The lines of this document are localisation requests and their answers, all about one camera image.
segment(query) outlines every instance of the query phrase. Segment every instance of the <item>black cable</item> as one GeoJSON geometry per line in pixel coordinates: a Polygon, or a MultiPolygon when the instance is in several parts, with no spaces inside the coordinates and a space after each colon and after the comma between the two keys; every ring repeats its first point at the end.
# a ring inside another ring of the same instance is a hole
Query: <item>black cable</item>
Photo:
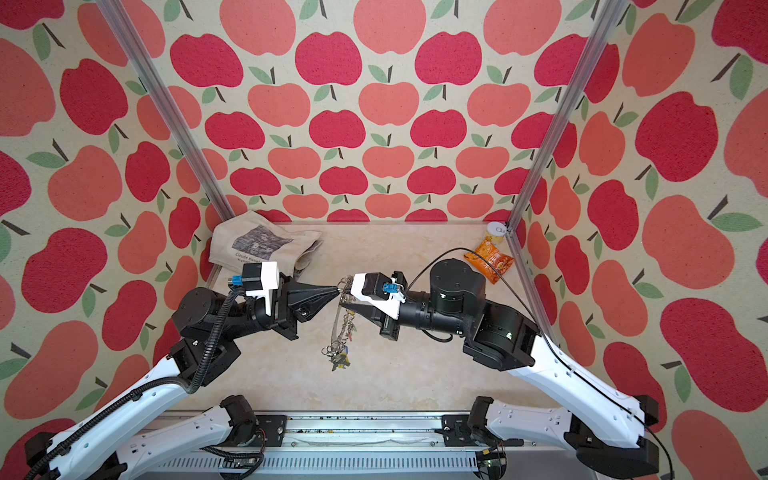
{"type": "Polygon", "coordinates": [[[422,330],[422,332],[424,332],[424,335],[427,335],[429,338],[435,340],[436,342],[448,343],[451,340],[453,340],[453,335],[449,335],[447,339],[441,339],[437,336],[432,335],[430,332],[427,332],[426,330],[422,330]]]}

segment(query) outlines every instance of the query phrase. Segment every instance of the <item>snack bag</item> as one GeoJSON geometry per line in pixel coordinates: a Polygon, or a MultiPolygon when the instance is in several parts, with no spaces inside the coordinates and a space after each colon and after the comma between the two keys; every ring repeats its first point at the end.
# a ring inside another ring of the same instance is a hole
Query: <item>snack bag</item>
{"type": "MultiPolygon", "coordinates": [[[[485,258],[501,275],[504,275],[506,271],[509,270],[509,267],[515,262],[514,258],[500,252],[498,248],[496,248],[496,245],[494,245],[487,237],[480,243],[479,247],[475,248],[475,253],[485,258]]],[[[496,282],[498,282],[499,276],[496,275],[496,272],[491,270],[491,268],[488,267],[488,264],[480,260],[477,255],[467,253],[464,255],[464,258],[469,260],[475,268],[480,270],[480,273],[485,275],[488,280],[491,280],[491,283],[495,285],[496,282]]]]}

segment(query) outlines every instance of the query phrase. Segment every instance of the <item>green leaf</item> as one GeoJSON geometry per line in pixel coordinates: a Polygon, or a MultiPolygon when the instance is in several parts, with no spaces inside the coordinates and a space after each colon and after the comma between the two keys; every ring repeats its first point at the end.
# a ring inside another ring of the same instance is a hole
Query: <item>green leaf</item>
{"type": "Polygon", "coordinates": [[[104,395],[104,392],[106,392],[107,389],[98,388],[96,390],[93,390],[92,392],[89,392],[83,399],[78,403],[78,406],[76,406],[75,410],[82,410],[86,409],[89,406],[93,405],[94,403],[98,402],[98,400],[101,398],[102,395],[104,395]]]}
{"type": "Polygon", "coordinates": [[[581,101],[581,120],[587,120],[587,113],[589,112],[589,99],[584,96],[584,100],[581,101]]]}
{"type": "Polygon", "coordinates": [[[485,68],[485,70],[488,72],[488,77],[491,79],[491,81],[495,84],[501,84],[504,81],[504,75],[502,75],[502,71],[498,68],[489,65],[485,68]]]}
{"type": "Polygon", "coordinates": [[[712,224],[724,232],[747,232],[763,226],[755,217],[738,213],[718,215],[712,224]]]}
{"type": "Polygon", "coordinates": [[[587,325],[587,330],[589,330],[589,333],[591,333],[592,336],[594,338],[596,338],[596,339],[604,339],[605,338],[605,333],[603,333],[603,331],[600,330],[599,326],[597,326],[597,325],[595,325],[593,323],[590,323],[589,325],[587,325]]]}
{"type": "Polygon", "coordinates": [[[258,78],[261,83],[267,85],[272,84],[272,77],[270,77],[270,74],[266,73],[261,68],[248,67],[248,70],[250,70],[250,73],[252,73],[254,77],[258,78]]]}
{"type": "Polygon", "coordinates": [[[550,98],[554,97],[554,94],[558,93],[558,89],[560,87],[550,87],[544,90],[538,97],[536,97],[536,100],[533,100],[534,103],[541,103],[543,101],[547,101],[550,98]]]}
{"type": "Polygon", "coordinates": [[[141,345],[141,349],[146,350],[148,343],[149,343],[149,329],[146,326],[144,326],[144,328],[141,329],[141,334],[139,335],[139,345],[141,345]]]}
{"type": "Polygon", "coordinates": [[[707,7],[712,5],[712,2],[714,2],[714,0],[696,0],[694,3],[688,5],[688,8],[685,9],[685,12],[683,12],[677,21],[680,23],[690,22],[701,15],[704,10],[707,10],[707,7]]]}
{"type": "Polygon", "coordinates": [[[141,86],[141,84],[137,81],[129,80],[125,82],[125,86],[130,88],[132,92],[134,92],[136,95],[146,95],[147,91],[144,90],[144,87],[141,86]]]}
{"type": "Polygon", "coordinates": [[[434,147],[427,148],[421,154],[419,154],[419,160],[424,160],[425,158],[427,158],[429,155],[432,155],[433,153],[435,153],[434,147]]]}
{"type": "Polygon", "coordinates": [[[603,253],[603,237],[598,235],[594,238],[594,255],[597,259],[600,259],[600,255],[603,253]]]}
{"type": "Polygon", "coordinates": [[[624,19],[624,28],[627,29],[627,33],[632,35],[634,31],[634,22],[637,20],[637,7],[634,4],[629,4],[629,10],[627,10],[627,17],[624,19]]]}
{"type": "Polygon", "coordinates": [[[278,135],[270,135],[270,138],[278,145],[280,145],[283,148],[288,148],[288,142],[285,141],[284,138],[278,136],[278,135]]]}
{"type": "Polygon", "coordinates": [[[216,88],[208,87],[203,90],[203,103],[209,104],[216,99],[216,88]]]}
{"type": "Polygon", "coordinates": [[[637,119],[637,114],[634,113],[633,111],[628,111],[625,114],[621,114],[621,116],[616,120],[616,126],[619,128],[626,127],[636,119],[637,119]]]}
{"type": "Polygon", "coordinates": [[[109,235],[110,237],[124,237],[125,234],[128,233],[128,227],[126,227],[122,223],[118,223],[116,225],[112,225],[111,227],[107,228],[104,231],[104,233],[109,235]]]}
{"type": "Polygon", "coordinates": [[[453,2],[455,0],[440,0],[434,10],[432,10],[432,18],[440,18],[453,8],[453,2]]]}
{"type": "Polygon", "coordinates": [[[107,139],[109,140],[109,148],[112,150],[112,153],[118,151],[118,148],[120,148],[120,134],[118,133],[118,128],[114,125],[109,129],[107,139]]]}
{"type": "Polygon", "coordinates": [[[17,374],[28,361],[27,359],[10,359],[0,362],[0,380],[5,380],[9,376],[17,374]]]}
{"type": "Polygon", "coordinates": [[[47,151],[39,151],[35,154],[32,154],[27,157],[27,160],[31,161],[35,165],[38,165],[39,167],[45,168],[60,168],[67,163],[57,154],[52,154],[47,151]]]}
{"type": "Polygon", "coordinates": [[[750,89],[751,82],[752,60],[746,55],[741,55],[730,69],[730,93],[739,100],[743,100],[746,91],[750,89]]]}
{"type": "Polygon", "coordinates": [[[318,88],[315,92],[315,98],[314,101],[321,101],[324,100],[325,97],[328,96],[328,94],[331,93],[331,86],[330,85],[323,85],[322,87],[318,88]]]}
{"type": "Polygon", "coordinates": [[[368,71],[371,72],[371,75],[377,80],[382,82],[383,84],[387,83],[386,81],[386,73],[379,67],[375,65],[368,65],[368,71]]]}
{"type": "Polygon", "coordinates": [[[318,5],[320,5],[318,0],[304,0],[304,5],[301,5],[301,12],[299,12],[299,20],[307,20],[315,15],[318,5]]]}
{"type": "Polygon", "coordinates": [[[594,6],[595,0],[581,0],[565,17],[566,20],[575,20],[581,18],[589,12],[594,6]]]}
{"type": "Polygon", "coordinates": [[[0,223],[0,262],[11,253],[11,234],[5,225],[0,223]]]}
{"type": "Polygon", "coordinates": [[[179,18],[181,13],[181,3],[179,0],[167,0],[163,7],[163,20],[166,22],[172,22],[179,18]]]}
{"type": "Polygon", "coordinates": [[[645,193],[648,194],[648,198],[651,200],[656,197],[656,190],[659,188],[659,172],[655,168],[651,168],[648,174],[645,176],[645,193]]]}
{"type": "Polygon", "coordinates": [[[85,316],[91,316],[94,312],[94,307],[96,307],[96,293],[94,292],[94,289],[86,286],[81,302],[83,304],[83,313],[85,313],[85,316]]]}
{"type": "Polygon", "coordinates": [[[685,403],[690,396],[690,374],[684,365],[674,371],[674,389],[677,390],[680,400],[685,403]]]}
{"type": "Polygon", "coordinates": [[[662,294],[661,290],[656,288],[655,285],[651,285],[650,283],[646,282],[639,282],[635,284],[634,288],[637,290],[637,292],[645,296],[647,298],[664,298],[664,295],[662,294]]]}
{"type": "Polygon", "coordinates": [[[386,147],[386,139],[379,134],[371,134],[371,138],[382,147],[386,147]]]}
{"type": "Polygon", "coordinates": [[[434,87],[427,90],[427,94],[424,95],[424,100],[432,100],[434,97],[437,97],[442,92],[442,85],[435,85],[434,87]]]}
{"type": "Polygon", "coordinates": [[[32,43],[41,60],[45,60],[51,54],[51,39],[45,31],[45,27],[38,24],[32,29],[32,43]]]}
{"type": "Polygon", "coordinates": [[[472,141],[475,142],[475,145],[478,147],[485,146],[485,139],[478,134],[472,134],[472,141]]]}

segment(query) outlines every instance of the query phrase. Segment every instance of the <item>apple stem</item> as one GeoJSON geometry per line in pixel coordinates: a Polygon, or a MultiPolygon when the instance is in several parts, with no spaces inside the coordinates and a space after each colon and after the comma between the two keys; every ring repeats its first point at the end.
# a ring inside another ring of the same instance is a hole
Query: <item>apple stem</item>
{"type": "Polygon", "coordinates": [[[648,173],[648,171],[650,170],[651,167],[653,167],[653,165],[648,165],[647,167],[645,167],[645,170],[641,171],[640,174],[637,175],[634,179],[635,180],[640,180],[641,178],[643,178],[645,176],[645,174],[648,173]]]}
{"type": "Polygon", "coordinates": [[[15,226],[13,223],[11,223],[11,222],[9,222],[7,220],[0,220],[0,223],[5,225],[6,227],[10,228],[11,230],[15,231],[21,237],[23,237],[24,235],[29,235],[30,234],[27,230],[19,228],[19,227],[15,226]]]}
{"type": "Polygon", "coordinates": [[[61,44],[61,42],[58,40],[58,38],[56,38],[56,35],[53,35],[53,32],[51,31],[51,29],[50,29],[50,28],[48,28],[48,26],[45,24],[45,22],[41,23],[40,25],[42,25],[42,26],[43,26],[43,28],[45,28],[45,31],[46,31],[46,32],[47,32],[47,33],[48,33],[48,34],[51,36],[51,38],[53,38],[53,41],[55,41],[55,42],[56,42],[56,45],[58,45],[59,47],[62,47],[62,48],[64,48],[64,49],[66,49],[66,47],[65,47],[64,45],[62,45],[62,44],[61,44]]]}
{"type": "Polygon", "coordinates": [[[20,346],[16,345],[13,342],[11,342],[11,352],[15,353],[18,356],[23,356],[26,359],[32,358],[32,355],[27,353],[26,350],[24,350],[23,348],[21,348],[20,346]]]}
{"type": "Polygon", "coordinates": [[[688,0],[684,0],[683,4],[680,6],[680,11],[677,12],[677,17],[674,18],[674,21],[677,22],[678,19],[680,19],[680,16],[683,14],[683,11],[688,6],[688,0]]]}
{"type": "Polygon", "coordinates": [[[707,215],[707,220],[712,220],[715,218],[715,215],[717,215],[725,206],[728,204],[728,196],[726,195],[723,197],[723,199],[717,204],[717,207],[715,207],[714,210],[712,210],[712,213],[707,215]]]}
{"type": "Polygon", "coordinates": [[[713,81],[720,80],[723,77],[723,75],[725,75],[726,72],[728,72],[730,70],[730,68],[733,67],[733,64],[736,63],[736,60],[738,60],[740,56],[741,56],[741,53],[737,53],[736,55],[734,55],[733,58],[731,58],[730,61],[728,63],[726,63],[725,67],[723,67],[723,70],[720,70],[720,73],[715,75],[715,78],[713,78],[710,81],[710,83],[713,82],[713,81]]]}
{"type": "Polygon", "coordinates": [[[184,10],[184,14],[187,16],[187,18],[192,20],[192,15],[190,15],[190,11],[187,10],[187,6],[184,4],[184,0],[179,0],[179,3],[181,3],[181,8],[184,10]]]}
{"type": "Polygon", "coordinates": [[[59,154],[59,155],[61,155],[61,158],[63,158],[65,162],[69,162],[69,159],[68,159],[68,158],[67,158],[67,156],[64,154],[64,151],[63,151],[63,150],[61,149],[61,147],[59,147],[59,146],[58,146],[58,144],[56,143],[56,139],[55,139],[55,138],[53,139],[53,148],[55,148],[55,149],[56,149],[56,151],[58,152],[58,154],[59,154]]]}
{"type": "Polygon", "coordinates": [[[640,270],[640,273],[637,274],[637,276],[634,278],[634,280],[632,280],[632,285],[634,285],[635,283],[639,282],[640,279],[643,278],[644,276],[645,276],[645,269],[643,268],[642,270],[640,270]]]}
{"type": "Polygon", "coordinates": [[[614,123],[616,123],[616,120],[619,119],[619,115],[621,114],[622,110],[624,110],[624,102],[621,102],[621,106],[619,107],[619,111],[616,112],[616,116],[614,117],[614,123]]]}

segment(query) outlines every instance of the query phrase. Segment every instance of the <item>beige table surface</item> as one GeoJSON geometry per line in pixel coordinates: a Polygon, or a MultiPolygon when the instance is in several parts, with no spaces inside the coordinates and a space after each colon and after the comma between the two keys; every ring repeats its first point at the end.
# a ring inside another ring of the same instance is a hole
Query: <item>beige table surface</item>
{"type": "MultiPolygon", "coordinates": [[[[288,225],[287,230],[320,230],[324,243],[314,254],[301,282],[336,285],[354,273],[401,270],[408,281],[434,257],[453,247],[476,248],[484,225],[317,224],[288,225]]],[[[509,253],[507,246],[501,246],[509,253]]],[[[505,279],[527,301],[514,267],[505,279]]],[[[415,290],[429,288],[424,274],[415,290]]],[[[503,282],[487,282],[489,300],[523,310],[503,282]]],[[[233,394],[244,395],[256,410],[466,410],[476,396],[491,396],[524,406],[557,403],[506,372],[472,361],[462,340],[438,343],[423,333],[400,329],[399,341],[379,336],[379,327],[357,316],[357,332],[348,343],[351,366],[331,372],[320,350],[329,343],[338,303],[334,300],[314,319],[299,323],[299,339],[275,332],[236,341],[242,355],[208,387],[174,409],[207,409],[233,394]]]]}

